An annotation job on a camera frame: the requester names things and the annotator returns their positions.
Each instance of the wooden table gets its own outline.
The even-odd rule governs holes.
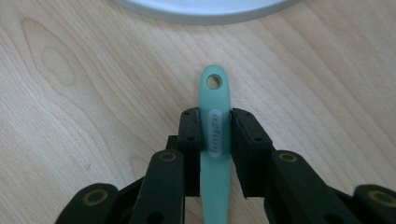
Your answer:
[[[395,12],[393,0],[304,0],[191,26],[109,0],[1,1],[1,223],[53,223],[80,189],[143,176],[212,63],[228,72],[233,106],[330,186],[396,190]],[[186,223],[202,222],[188,199]],[[229,223],[267,223],[234,170]]]

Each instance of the green plastic handle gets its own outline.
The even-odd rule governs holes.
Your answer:
[[[209,79],[219,86],[208,86]],[[201,195],[205,224],[225,224],[231,181],[231,100],[228,78],[218,65],[208,66],[201,76],[199,112],[201,151]]]

